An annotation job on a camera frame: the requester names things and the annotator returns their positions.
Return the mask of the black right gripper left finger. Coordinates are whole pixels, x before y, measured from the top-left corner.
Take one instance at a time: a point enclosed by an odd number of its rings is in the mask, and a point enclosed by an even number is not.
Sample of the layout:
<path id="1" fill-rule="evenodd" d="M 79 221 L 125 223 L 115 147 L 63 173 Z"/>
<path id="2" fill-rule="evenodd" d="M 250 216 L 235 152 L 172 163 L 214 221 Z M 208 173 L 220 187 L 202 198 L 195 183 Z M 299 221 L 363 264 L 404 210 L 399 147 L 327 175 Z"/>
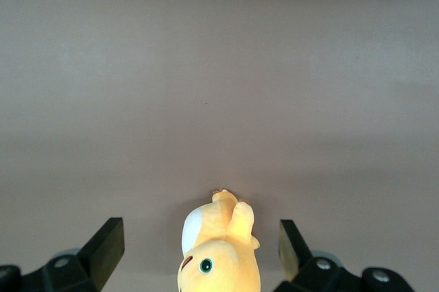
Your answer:
<path id="1" fill-rule="evenodd" d="M 2 265 L 1 290 L 101 291 L 124 251 L 123 219 L 111 217 L 82 248 L 60 252 L 31 273 Z"/>

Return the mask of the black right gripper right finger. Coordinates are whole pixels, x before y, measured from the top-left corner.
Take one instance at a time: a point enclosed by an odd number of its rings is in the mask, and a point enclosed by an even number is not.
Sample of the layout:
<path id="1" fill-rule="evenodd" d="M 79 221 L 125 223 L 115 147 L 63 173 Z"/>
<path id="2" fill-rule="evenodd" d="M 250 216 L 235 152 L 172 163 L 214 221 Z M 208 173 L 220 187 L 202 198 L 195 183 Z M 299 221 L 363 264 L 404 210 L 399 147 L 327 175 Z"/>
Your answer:
<path id="1" fill-rule="evenodd" d="M 367 292 L 412 291 L 397 272 L 383 267 L 368 267 L 360 276 L 350 273 L 329 256 L 314 256 L 294 221 L 280 220 L 278 255 L 286 279 L 275 291 Z"/>

